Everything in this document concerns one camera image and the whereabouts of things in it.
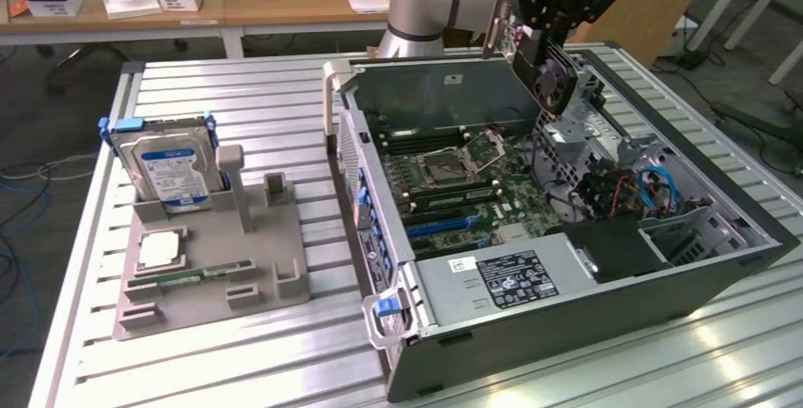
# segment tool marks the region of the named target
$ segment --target hard drive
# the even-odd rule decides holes
[[[112,129],[104,118],[99,127],[123,162],[139,201],[160,200],[168,213],[211,208],[210,194],[224,190],[215,163],[212,116],[175,120],[123,118]]]

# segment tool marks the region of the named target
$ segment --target blue cable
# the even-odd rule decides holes
[[[666,185],[668,185],[670,196],[675,200],[674,211],[678,213],[680,211],[680,194],[678,193],[678,188],[675,187],[675,180],[672,179],[672,175],[668,174],[659,166],[646,166],[639,170],[639,174],[636,176],[636,188],[639,189],[639,195],[642,196],[642,200],[644,201],[646,206],[650,209],[655,209],[655,203],[652,203],[652,199],[650,198],[650,194],[646,192],[644,180],[642,178],[643,173],[658,173],[666,179]]]
[[[48,211],[48,208],[51,207],[51,197],[48,196],[48,193],[44,190],[23,189],[20,187],[12,187],[3,182],[0,182],[0,188],[4,188],[7,190],[11,190],[12,192],[19,192],[23,194],[39,194],[38,196],[42,199],[39,212],[34,215],[34,217],[26,223],[23,223],[23,225],[20,225],[19,227],[16,227],[14,229],[7,229],[3,232],[4,236],[12,237],[12,236],[19,235],[23,231],[26,231],[26,229],[28,229],[32,226],[34,223],[36,223],[39,221],[42,216]]]
[[[12,262],[18,267],[18,271],[23,277],[23,283],[26,284],[26,290],[28,291],[28,295],[31,296],[31,308],[34,317],[34,323],[28,329],[28,333],[16,342],[14,342],[10,349],[6,350],[3,354],[0,354],[2,363],[3,360],[8,358],[10,355],[12,355],[14,352],[28,343],[28,341],[32,339],[36,332],[39,331],[39,326],[42,324],[42,306],[39,305],[39,300],[36,299],[36,292],[34,290],[34,283],[31,278],[31,272],[28,270],[28,265],[26,265],[26,262],[18,259],[16,256],[11,253],[0,252],[0,256],[8,259],[10,262]]]

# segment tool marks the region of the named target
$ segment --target floor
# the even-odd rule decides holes
[[[715,1],[695,0],[690,14],[703,18]],[[731,15],[748,2],[734,2],[719,27],[730,22]],[[727,102],[762,118],[787,124],[793,121],[793,116],[783,113],[789,100],[782,89],[771,86],[766,80],[802,37],[803,25],[769,10],[735,51],[722,49],[723,39],[712,47],[724,58],[726,67],[718,68],[707,63],[695,71],[683,71],[683,74],[710,99]],[[254,55],[318,54],[362,50],[367,45],[375,45],[379,38],[380,32],[299,36],[296,40],[278,36],[251,39],[247,46]],[[188,42],[190,49],[184,53],[174,49],[171,41],[120,43],[119,48],[132,59],[144,61],[224,56],[219,40],[191,39]],[[94,55],[64,80],[67,93],[59,98],[48,97],[39,89],[40,75],[72,49],[74,46],[56,46],[55,57],[42,58],[32,47],[20,47],[14,56],[0,63],[0,93],[4,95],[0,109],[0,149],[4,151],[0,153],[0,167],[24,162],[50,162],[98,150],[95,125],[111,107],[118,62],[107,55]],[[10,55],[11,52],[11,48],[0,48],[0,55]],[[659,65],[674,68],[666,61],[659,61]],[[708,113],[707,103],[695,94],[688,82],[678,74],[662,74],[660,77],[691,105]],[[803,65],[799,65],[785,85],[790,89],[803,90],[802,82]],[[734,140],[755,153],[758,141],[752,133],[738,124],[724,123],[722,127]],[[767,159],[779,166],[797,165],[795,152],[770,139]],[[91,168],[90,159],[66,165],[54,174],[67,176]],[[803,181],[786,175],[779,177],[803,195]],[[39,182],[32,180],[26,187],[36,188]],[[0,361],[3,407],[26,406],[31,395],[39,365],[36,348],[46,343],[88,185],[90,178],[55,181],[50,188],[52,205],[47,214],[23,234],[12,237],[18,255],[31,268],[32,284],[42,305],[42,325],[26,345],[34,349],[31,353],[16,354]],[[8,215],[7,212],[14,212],[30,196],[0,191],[2,217]],[[8,290],[10,283],[10,278],[0,279],[0,296]],[[0,306],[0,353],[27,334],[32,318],[30,309],[28,295],[20,285],[12,298]]]

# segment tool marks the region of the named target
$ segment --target table leg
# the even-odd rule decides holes
[[[242,27],[226,27],[222,29],[222,39],[223,47],[226,48],[226,58],[244,58],[242,38]]]
[[[688,46],[687,46],[690,51],[696,50],[700,47],[700,44],[703,44],[703,40],[708,36],[708,32],[714,28],[714,25],[716,24],[719,17],[723,16],[723,13],[726,11],[726,8],[728,7],[730,1],[732,1],[732,0],[716,1],[716,5],[711,9],[710,14],[706,17],[706,20],[703,21],[703,24],[700,24],[700,28],[698,29],[696,33],[694,34],[694,37],[691,37],[691,42],[688,43]]]
[[[771,0],[758,0],[755,6],[752,6],[752,9],[750,10],[748,16],[744,18],[744,20],[739,24],[739,27],[736,27],[736,30],[730,36],[728,42],[726,43],[726,49],[731,50],[736,47],[736,45],[739,44],[739,40],[744,37],[744,34],[747,33],[748,29],[755,24],[755,20],[758,20],[758,17],[762,14],[762,11],[765,11],[765,8],[767,8],[770,2]]]
[[[778,67],[778,70],[775,70],[773,76],[770,77],[770,83],[774,86],[781,84],[781,81],[783,81],[783,78],[787,77],[787,74],[790,74],[790,71],[793,70],[794,66],[798,64],[801,59],[803,59],[803,40],[801,40],[801,44],[798,44],[798,47],[794,48],[793,53],[783,61],[783,63]]]

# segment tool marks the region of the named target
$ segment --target warning label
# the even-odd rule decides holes
[[[502,309],[559,294],[552,278],[532,250],[502,258],[480,260],[476,268],[494,303]]]

